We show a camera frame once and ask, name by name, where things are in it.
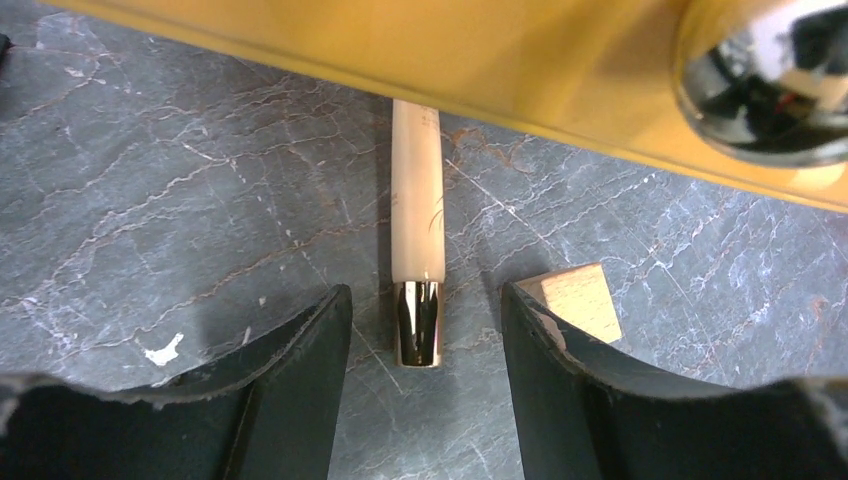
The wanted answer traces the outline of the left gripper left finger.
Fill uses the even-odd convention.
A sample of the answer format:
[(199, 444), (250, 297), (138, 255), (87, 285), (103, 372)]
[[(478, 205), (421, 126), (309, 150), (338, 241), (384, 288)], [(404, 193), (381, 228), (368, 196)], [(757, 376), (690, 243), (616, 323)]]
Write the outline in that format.
[(349, 287), (162, 386), (1, 378), (5, 479), (323, 479), (352, 331)]

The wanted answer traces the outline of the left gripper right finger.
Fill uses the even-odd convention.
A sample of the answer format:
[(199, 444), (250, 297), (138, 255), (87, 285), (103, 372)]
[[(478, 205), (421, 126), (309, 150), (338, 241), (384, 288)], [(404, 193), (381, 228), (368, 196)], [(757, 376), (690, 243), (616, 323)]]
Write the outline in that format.
[(843, 479), (847, 382), (735, 389), (627, 355), (514, 284), (501, 322), (528, 479)]

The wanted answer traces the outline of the wooden handled makeup tool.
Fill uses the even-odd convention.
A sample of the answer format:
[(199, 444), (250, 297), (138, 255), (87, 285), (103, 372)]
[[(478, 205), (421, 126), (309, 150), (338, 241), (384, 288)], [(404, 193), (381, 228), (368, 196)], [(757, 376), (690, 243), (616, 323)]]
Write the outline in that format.
[(392, 104), (390, 247), (397, 363), (442, 364), (445, 210), (439, 112)]

